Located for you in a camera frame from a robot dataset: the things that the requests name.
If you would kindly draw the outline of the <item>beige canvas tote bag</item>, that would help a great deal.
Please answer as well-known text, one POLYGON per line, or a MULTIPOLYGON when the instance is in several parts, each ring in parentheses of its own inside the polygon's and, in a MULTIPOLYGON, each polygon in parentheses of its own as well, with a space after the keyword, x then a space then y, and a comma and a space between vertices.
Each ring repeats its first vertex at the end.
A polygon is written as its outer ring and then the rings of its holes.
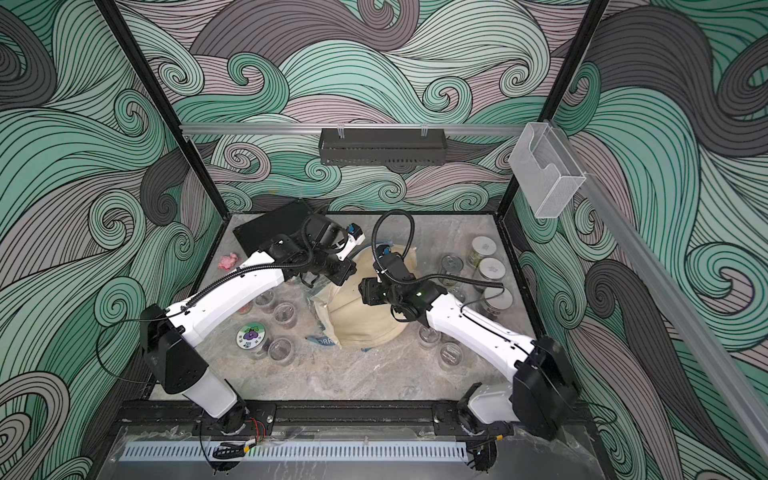
POLYGON ((392 317, 389 304, 368 306, 363 303, 358 287, 364 278, 373 278, 373 258, 366 245, 353 260, 357 271, 342 286, 330 281, 311 290, 310 312, 318 321, 321 338, 340 347, 370 349, 382 346, 405 329, 404 322, 392 317))

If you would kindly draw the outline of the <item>clear plastic seed jar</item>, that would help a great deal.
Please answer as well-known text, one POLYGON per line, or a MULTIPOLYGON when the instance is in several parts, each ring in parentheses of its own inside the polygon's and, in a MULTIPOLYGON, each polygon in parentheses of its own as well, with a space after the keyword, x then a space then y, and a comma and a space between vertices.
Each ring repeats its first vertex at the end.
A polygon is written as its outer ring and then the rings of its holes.
POLYGON ((297 308, 291 302, 279 303, 273 311, 273 319, 277 326, 290 330, 297 324, 297 308))

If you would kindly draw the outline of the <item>purple white label jar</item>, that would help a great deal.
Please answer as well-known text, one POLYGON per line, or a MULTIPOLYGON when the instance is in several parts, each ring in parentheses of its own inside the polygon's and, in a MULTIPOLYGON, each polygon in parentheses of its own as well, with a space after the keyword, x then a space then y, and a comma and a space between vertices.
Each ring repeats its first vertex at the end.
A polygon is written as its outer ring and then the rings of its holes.
POLYGON ((437 347, 442 339, 442 334, 440 332, 427 326, 420 326, 417 335, 418 344, 424 350, 431 350, 437 347))

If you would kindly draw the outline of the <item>clear red label jar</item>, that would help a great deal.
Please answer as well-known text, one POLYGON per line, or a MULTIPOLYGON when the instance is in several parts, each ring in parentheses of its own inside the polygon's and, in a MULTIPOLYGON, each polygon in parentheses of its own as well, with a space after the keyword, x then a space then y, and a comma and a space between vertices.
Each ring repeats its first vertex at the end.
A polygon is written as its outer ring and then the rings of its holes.
POLYGON ((441 369, 456 370, 464 364, 464 351, 459 344, 446 342, 439 347, 437 358, 441 369))

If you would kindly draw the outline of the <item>purple eggplant label jar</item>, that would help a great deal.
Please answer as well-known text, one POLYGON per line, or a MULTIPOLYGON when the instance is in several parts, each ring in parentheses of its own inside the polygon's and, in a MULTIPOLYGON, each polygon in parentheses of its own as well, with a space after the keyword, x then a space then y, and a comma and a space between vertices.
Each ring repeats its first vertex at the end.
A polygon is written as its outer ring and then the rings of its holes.
POLYGON ((240 349, 249 352, 256 359, 268 355, 270 340, 262 323, 251 322, 242 326, 237 332, 236 343, 240 349))

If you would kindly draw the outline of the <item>green label seed jar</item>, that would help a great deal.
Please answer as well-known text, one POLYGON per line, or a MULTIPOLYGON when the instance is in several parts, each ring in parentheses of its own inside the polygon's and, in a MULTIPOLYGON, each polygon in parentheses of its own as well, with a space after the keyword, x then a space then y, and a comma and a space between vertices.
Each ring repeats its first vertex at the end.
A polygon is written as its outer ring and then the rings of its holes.
POLYGON ((469 244, 467 263, 476 268, 483 259, 493 256, 496 251, 497 243, 492 238, 483 235, 476 236, 469 244))

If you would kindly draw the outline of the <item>red label seed jar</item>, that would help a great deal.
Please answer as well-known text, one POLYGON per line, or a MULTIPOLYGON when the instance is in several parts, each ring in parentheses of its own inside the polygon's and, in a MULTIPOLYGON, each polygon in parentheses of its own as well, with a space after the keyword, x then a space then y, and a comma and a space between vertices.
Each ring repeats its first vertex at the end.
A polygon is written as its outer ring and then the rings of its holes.
POLYGON ((247 315, 253 309, 253 303, 248 302, 237 310, 239 315, 247 315))

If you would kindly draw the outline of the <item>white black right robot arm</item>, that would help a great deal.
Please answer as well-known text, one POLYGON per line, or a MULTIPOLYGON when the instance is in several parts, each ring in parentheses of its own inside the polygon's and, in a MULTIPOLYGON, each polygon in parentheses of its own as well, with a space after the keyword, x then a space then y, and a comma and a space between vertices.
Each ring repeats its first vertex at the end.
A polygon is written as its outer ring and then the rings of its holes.
POLYGON ((398 285, 365 278, 358 290, 364 304, 388 304, 402 320, 454 338, 503 375, 500 384, 472 386, 458 402, 456 421, 466 433, 487 434, 491 425, 505 423, 552 440, 576 409, 574 370, 552 338, 513 332, 431 281, 398 285))

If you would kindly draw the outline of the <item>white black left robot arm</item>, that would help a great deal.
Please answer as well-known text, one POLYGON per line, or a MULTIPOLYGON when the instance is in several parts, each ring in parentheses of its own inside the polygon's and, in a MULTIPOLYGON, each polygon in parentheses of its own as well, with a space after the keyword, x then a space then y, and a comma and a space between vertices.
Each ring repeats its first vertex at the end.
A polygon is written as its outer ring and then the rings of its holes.
POLYGON ((352 250, 365 239, 349 233, 345 244, 298 246, 279 237, 266 251, 251 254, 218 284, 166 308, 148 307, 141 314, 140 344, 145 363, 164 393, 192 401, 232 434, 249 416, 246 403, 197 351, 222 322, 257 296, 299 273, 335 277, 343 282, 354 270, 352 250))

